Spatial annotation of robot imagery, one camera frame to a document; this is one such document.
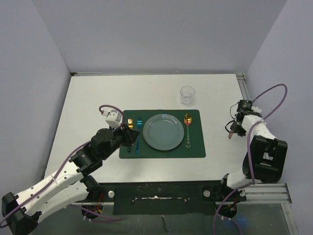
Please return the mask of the clear drinking glass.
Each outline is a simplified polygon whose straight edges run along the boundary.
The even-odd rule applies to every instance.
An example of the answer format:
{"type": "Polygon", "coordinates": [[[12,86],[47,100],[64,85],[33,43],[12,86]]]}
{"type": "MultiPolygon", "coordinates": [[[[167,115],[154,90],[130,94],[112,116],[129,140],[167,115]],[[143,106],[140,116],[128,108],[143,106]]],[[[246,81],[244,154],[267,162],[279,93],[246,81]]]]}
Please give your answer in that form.
{"type": "Polygon", "coordinates": [[[184,86],[180,89],[180,102],[185,106],[189,106],[193,103],[195,96],[194,88],[190,86],[184,86]]]}

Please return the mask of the dark green placemat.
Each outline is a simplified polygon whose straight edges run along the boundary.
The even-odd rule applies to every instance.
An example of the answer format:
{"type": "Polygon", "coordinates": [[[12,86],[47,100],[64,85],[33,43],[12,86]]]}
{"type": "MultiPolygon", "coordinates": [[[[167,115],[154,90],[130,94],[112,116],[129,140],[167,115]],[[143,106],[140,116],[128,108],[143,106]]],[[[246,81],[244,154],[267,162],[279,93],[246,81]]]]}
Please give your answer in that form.
{"type": "Polygon", "coordinates": [[[127,147],[121,147],[119,157],[121,159],[173,159],[173,158],[204,158],[206,156],[203,131],[201,126],[201,117],[199,110],[125,110],[126,119],[132,118],[134,121],[134,129],[137,130],[137,120],[141,118],[142,126],[137,144],[128,153],[127,147]],[[192,117],[192,123],[189,126],[189,137],[191,148],[186,147],[187,126],[184,123],[184,116],[189,113],[192,117]],[[143,137],[143,127],[145,122],[154,115],[169,114],[176,117],[184,127],[184,138],[180,145],[169,151],[160,151],[150,147],[143,137]]]}

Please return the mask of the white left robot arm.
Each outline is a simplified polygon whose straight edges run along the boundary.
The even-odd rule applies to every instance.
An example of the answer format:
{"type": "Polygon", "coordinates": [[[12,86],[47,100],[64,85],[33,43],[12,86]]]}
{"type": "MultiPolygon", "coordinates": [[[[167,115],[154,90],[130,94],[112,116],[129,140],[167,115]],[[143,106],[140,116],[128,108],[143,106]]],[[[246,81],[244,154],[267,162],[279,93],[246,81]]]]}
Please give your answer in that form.
{"type": "Polygon", "coordinates": [[[47,216],[87,199],[94,201],[100,189],[91,173],[119,147],[132,146],[140,132],[122,124],[114,130],[103,128],[90,141],[74,149],[60,168],[36,185],[2,198],[1,213],[14,235],[28,235],[47,216]]]}

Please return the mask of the iridescent gold spoon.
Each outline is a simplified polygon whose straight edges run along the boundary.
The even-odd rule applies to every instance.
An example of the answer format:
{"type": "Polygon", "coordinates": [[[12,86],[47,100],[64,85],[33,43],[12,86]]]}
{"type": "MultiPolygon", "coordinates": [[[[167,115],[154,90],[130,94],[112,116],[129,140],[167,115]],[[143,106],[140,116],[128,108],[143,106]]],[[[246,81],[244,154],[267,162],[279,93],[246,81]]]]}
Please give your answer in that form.
{"type": "Polygon", "coordinates": [[[189,126],[192,123],[192,117],[189,113],[186,113],[184,116],[184,123],[187,126],[187,139],[186,139],[186,147],[188,149],[191,148],[191,142],[190,142],[190,137],[189,137],[189,126]]]}

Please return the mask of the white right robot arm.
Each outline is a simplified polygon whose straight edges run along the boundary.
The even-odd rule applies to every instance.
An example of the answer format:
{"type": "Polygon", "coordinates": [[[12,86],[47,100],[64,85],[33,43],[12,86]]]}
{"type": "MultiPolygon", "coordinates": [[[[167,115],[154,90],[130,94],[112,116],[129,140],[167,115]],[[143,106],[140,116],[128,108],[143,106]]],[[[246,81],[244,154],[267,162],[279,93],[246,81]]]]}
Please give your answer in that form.
{"type": "Polygon", "coordinates": [[[236,114],[228,132],[247,137],[247,153],[242,168],[221,179],[218,195],[229,200],[235,195],[236,188],[243,188],[258,183],[277,183],[283,173],[288,144],[279,140],[267,128],[261,115],[261,109],[253,106],[250,100],[239,100],[236,114]]]}

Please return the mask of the gold fork with green handle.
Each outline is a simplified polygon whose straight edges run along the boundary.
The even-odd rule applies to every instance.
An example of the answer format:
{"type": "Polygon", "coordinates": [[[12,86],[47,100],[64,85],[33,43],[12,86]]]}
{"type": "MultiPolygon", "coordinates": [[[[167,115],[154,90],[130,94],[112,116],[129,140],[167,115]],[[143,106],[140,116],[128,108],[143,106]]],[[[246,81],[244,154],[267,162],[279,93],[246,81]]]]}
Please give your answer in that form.
{"type": "MultiPolygon", "coordinates": [[[[133,119],[132,119],[132,118],[129,118],[129,119],[128,119],[128,127],[129,127],[130,129],[133,129],[133,126],[134,126],[133,119]]],[[[130,152],[131,152],[131,149],[132,149],[132,147],[130,146],[130,147],[128,148],[127,152],[130,153],[130,152]]]]}

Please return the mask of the teal ceramic plate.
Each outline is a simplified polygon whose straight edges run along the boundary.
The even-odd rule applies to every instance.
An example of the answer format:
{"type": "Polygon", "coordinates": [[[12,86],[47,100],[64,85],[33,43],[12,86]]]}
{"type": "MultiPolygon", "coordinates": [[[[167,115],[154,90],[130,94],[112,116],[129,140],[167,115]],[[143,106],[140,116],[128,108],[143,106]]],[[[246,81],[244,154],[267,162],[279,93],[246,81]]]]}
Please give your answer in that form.
{"type": "Polygon", "coordinates": [[[150,147],[169,151],[178,147],[183,141],[184,127],[173,115],[158,114],[145,122],[143,137],[150,147]]]}

